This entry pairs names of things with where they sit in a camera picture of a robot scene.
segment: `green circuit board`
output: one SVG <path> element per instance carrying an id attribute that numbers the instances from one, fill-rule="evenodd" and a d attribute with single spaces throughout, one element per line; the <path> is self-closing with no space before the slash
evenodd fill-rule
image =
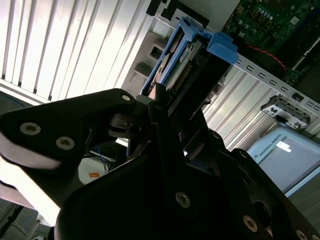
<path id="1" fill-rule="evenodd" d="M 315 9 L 315 0 L 241 0 L 223 32 L 276 54 Z"/>

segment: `sticker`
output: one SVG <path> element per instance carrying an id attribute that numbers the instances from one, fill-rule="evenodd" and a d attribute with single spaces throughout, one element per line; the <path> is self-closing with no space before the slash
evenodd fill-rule
<path id="1" fill-rule="evenodd" d="M 290 23 L 292 23 L 293 25 L 296 25 L 298 22 L 299 22 L 299 18 L 297 18 L 296 16 L 294 16 L 290 21 Z"/>
<path id="2" fill-rule="evenodd" d="M 185 59 L 187 53 L 189 52 L 188 47 L 185 48 L 184 52 L 182 53 L 181 57 L 180 57 L 180 63 Z"/>
<path id="3" fill-rule="evenodd" d="M 90 172 L 89 177 L 90 178 L 100 178 L 100 174 L 98 172 Z"/>
<path id="4" fill-rule="evenodd" d="M 286 152 L 288 152 L 288 153 L 291 153 L 291 149 L 290 149 L 290 146 L 288 145 L 288 144 L 286 144 L 285 142 L 283 142 L 283 141 L 279 141 L 277 144 L 276 144 L 276 146 L 278 147 L 278 148 L 281 148 L 282 150 L 285 150 Z"/>

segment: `perforated metal panel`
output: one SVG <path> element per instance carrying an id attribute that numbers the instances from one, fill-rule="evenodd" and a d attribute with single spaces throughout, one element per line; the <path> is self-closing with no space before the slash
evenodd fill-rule
<path id="1" fill-rule="evenodd" d="M 205 119 L 208 127 L 222 136 L 227 149 L 247 150 L 261 134 L 277 124 L 260 108 L 279 92 L 235 66 L 223 84 L 224 91 L 214 96 L 204 109 Z M 311 124 L 305 130 L 310 137 L 319 137 L 320 118 L 312 114 Z"/>
<path id="2" fill-rule="evenodd" d="M 40 104 L 121 87 L 150 1 L 0 1 L 0 91 Z"/>

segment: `screw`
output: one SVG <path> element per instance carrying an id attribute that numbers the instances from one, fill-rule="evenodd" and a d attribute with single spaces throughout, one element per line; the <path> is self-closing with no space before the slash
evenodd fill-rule
<path id="1" fill-rule="evenodd" d="M 55 144 L 58 148 L 63 150 L 71 150 L 75 147 L 75 141 L 67 136 L 61 136 L 56 141 Z"/>
<path id="2" fill-rule="evenodd" d="M 23 134 L 34 136 L 41 132 L 41 127 L 34 122 L 25 122 L 21 124 L 20 131 Z"/>
<path id="3" fill-rule="evenodd" d="M 190 207 L 191 205 L 191 201 L 190 201 L 190 198 L 188 197 L 187 194 L 185 194 L 184 192 L 182 191 L 178 191 L 176 194 L 175 194 L 175 200 L 177 201 L 177 203 L 187 209 Z"/>
<path id="4" fill-rule="evenodd" d="M 308 238 L 306 237 L 306 235 L 305 235 L 301 230 L 297 229 L 297 230 L 295 231 L 295 233 L 296 233 L 296 235 L 298 236 L 298 238 L 299 238 L 300 240 L 308 240 Z"/>
<path id="5" fill-rule="evenodd" d="M 122 95 L 122 98 L 123 98 L 124 100 L 126 100 L 126 101 L 130 101 L 130 100 L 131 100 L 130 97 L 127 96 L 127 95 Z"/>
<path id="6" fill-rule="evenodd" d="M 312 240 L 320 240 L 316 235 L 312 234 Z"/>
<path id="7" fill-rule="evenodd" d="M 252 231 L 254 233 L 258 232 L 258 226 L 257 226 L 256 222 L 250 216 L 244 215 L 243 222 L 250 231 Z"/>
<path id="8" fill-rule="evenodd" d="M 240 151 L 240 155 L 241 155 L 242 157 L 244 157 L 245 159 L 247 158 L 247 155 L 246 155 L 243 151 Z"/>
<path id="9" fill-rule="evenodd" d="M 212 132 L 212 135 L 216 138 L 216 139 L 220 139 L 220 136 L 216 133 L 216 132 Z"/>

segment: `red wire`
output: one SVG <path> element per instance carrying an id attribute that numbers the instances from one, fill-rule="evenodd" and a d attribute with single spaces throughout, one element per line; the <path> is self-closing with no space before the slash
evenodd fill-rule
<path id="1" fill-rule="evenodd" d="M 253 49 L 253 50 L 259 51 L 259 52 L 264 53 L 264 54 L 267 54 L 268 56 L 270 56 L 270 57 L 272 57 L 274 60 L 276 60 L 276 61 L 281 65 L 281 67 L 284 69 L 285 72 L 287 71 L 286 65 L 285 65 L 282 61 L 280 61 L 280 59 L 277 58 L 277 57 L 276 57 L 275 55 L 273 55 L 272 53 L 270 53 L 270 52 L 268 52 L 268 51 L 266 51 L 266 50 L 262 50 L 261 48 L 258 48 L 258 47 L 255 47 L 255 46 L 250 46 L 250 45 L 249 45 L 248 48 L 251 48 L 251 49 Z"/>

